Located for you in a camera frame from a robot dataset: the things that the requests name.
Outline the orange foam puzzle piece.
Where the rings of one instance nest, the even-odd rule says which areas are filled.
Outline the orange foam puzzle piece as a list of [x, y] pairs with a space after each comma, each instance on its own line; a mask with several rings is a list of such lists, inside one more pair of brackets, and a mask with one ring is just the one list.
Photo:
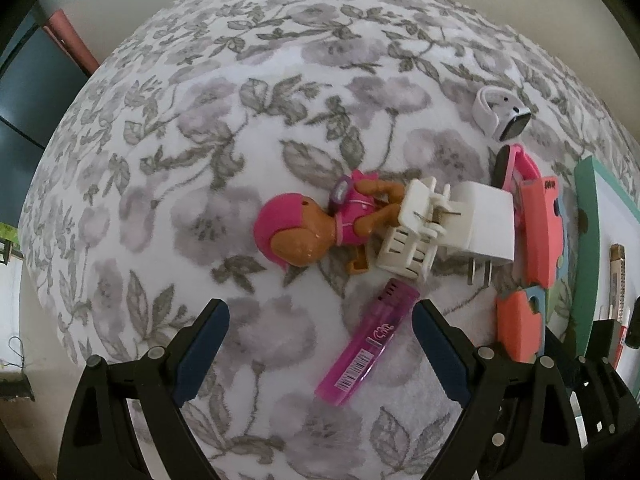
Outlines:
[[546, 307], [546, 292], [540, 286], [497, 298], [497, 340], [511, 360], [533, 363], [544, 353]]

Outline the magenta lighter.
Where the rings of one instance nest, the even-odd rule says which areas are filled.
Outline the magenta lighter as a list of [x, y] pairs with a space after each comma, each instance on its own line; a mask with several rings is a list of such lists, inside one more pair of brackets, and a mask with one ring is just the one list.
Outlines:
[[419, 299], [420, 292], [415, 287], [391, 278], [368, 303], [349, 344], [318, 385], [316, 396], [333, 406], [345, 404]]

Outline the coral foam puzzle piece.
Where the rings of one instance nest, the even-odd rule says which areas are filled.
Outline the coral foam puzzle piece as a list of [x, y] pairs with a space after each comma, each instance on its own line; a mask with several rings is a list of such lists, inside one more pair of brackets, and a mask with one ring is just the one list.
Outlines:
[[550, 289], [564, 262], [564, 226], [556, 177], [523, 181], [518, 213], [524, 229], [525, 275], [529, 283]]

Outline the white plastic clip piece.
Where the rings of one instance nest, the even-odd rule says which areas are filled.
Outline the white plastic clip piece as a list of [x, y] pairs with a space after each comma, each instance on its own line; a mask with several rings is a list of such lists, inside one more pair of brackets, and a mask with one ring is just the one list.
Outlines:
[[399, 226], [389, 228], [376, 265], [407, 280], [424, 283], [435, 260], [438, 242], [447, 234], [439, 215], [451, 212], [449, 184], [436, 191], [437, 180], [413, 179], [405, 190], [398, 214]]

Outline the white plug adapter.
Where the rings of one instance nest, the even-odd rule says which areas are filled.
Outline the white plug adapter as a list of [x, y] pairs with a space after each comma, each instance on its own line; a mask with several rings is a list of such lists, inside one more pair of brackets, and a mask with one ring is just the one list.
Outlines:
[[488, 287], [494, 267], [514, 261], [512, 194], [480, 182], [463, 181], [452, 188], [449, 205], [452, 211], [444, 215], [446, 234], [439, 247], [447, 259], [466, 264], [469, 285], [482, 264], [484, 286]]

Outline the red white glue stick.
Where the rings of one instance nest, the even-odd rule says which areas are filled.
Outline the red white glue stick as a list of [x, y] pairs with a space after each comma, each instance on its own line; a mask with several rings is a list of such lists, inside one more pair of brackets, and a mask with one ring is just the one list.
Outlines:
[[620, 330], [618, 331], [617, 344], [615, 349], [614, 358], [612, 359], [612, 367], [617, 368], [622, 358], [623, 350], [626, 344], [626, 336], [628, 332], [628, 315], [625, 313], [625, 309], [620, 310], [617, 315], [617, 322], [620, 324]]

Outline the beige patterned rectangular block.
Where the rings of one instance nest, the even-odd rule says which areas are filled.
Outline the beige patterned rectangular block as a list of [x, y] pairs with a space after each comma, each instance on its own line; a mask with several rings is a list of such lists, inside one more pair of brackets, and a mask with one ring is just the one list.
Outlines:
[[626, 252], [622, 244], [610, 247], [610, 280], [608, 281], [608, 313], [620, 325], [624, 324]]

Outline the teal rimmed white tray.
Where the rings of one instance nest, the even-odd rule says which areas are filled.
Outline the teal rimmed white tray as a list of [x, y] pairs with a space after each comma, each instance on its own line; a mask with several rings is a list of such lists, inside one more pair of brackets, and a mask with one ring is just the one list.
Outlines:
[[610, 249], [625, 248], [625, 311], [639, 299], [639, 208], [614, 176], [589, 156], [574, 170], [578, 207], [576, 282], [570, 329], [585, 352], [592, 324], [610, 314]]

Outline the pink smartwatch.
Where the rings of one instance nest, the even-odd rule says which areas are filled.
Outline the pink smartwatch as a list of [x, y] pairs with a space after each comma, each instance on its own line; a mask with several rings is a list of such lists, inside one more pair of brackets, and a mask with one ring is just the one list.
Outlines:
[[498, 151], [491, 185], [512, 193], [520, 182], [536, 180], [541, 177], [534, 160], [526, 153], [521, 144], [506, 144]]

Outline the floral grey white bedspread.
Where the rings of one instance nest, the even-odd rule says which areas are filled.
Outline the floral grey white bedspread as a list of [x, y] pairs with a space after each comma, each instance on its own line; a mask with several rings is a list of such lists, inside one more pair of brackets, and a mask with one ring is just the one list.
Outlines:
[[575, 203], [593, 155], [639, 189], [639, 147], [560, 60], [451, 0], [180, 0], [96, 70], [44, 150], [17, 232], [74, 362], [138, 358], [212, 298], [231, 326], [184, 416], [226, 479], [414, 479], [458, 416], [408, 326], [356, 396], [314, 388], [387, 273], [349, 272], [358, 195], [487, 183], [484, 84], [534, 112], [520, 142]]

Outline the pink brown toy figure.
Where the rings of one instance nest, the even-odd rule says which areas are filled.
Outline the pink brown toy figure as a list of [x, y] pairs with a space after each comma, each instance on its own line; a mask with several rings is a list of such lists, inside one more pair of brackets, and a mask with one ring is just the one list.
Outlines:
[[300, 193], [274, 196], [254, 222], [255, 244], [285, 271], [292, 266], [306, 268], [331, 249], [347, 247], [352, 256], [346, 272], [366, 273], [369, 240], [377, 232], [398, 226], [405, 190], [400, 182], [354, 170], [336, 181], [326, 207]]

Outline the white smartwatch black screen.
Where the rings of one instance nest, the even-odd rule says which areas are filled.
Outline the white smartwatch black screen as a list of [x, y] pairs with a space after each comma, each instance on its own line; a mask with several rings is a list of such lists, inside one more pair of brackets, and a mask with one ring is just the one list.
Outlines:
[[510, 90], [485, 86], [476, 92], [472, 116], [486, 136], [506, 142], [523, 132], [532, 111]]

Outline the dark blue cabinet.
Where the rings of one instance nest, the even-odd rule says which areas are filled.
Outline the dark blue cabinet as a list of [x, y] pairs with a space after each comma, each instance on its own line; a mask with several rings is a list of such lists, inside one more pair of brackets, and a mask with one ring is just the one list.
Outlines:
[[1, 53], [1, 221], [16, 226], [55, 128], [88, 80], [31, 15]]

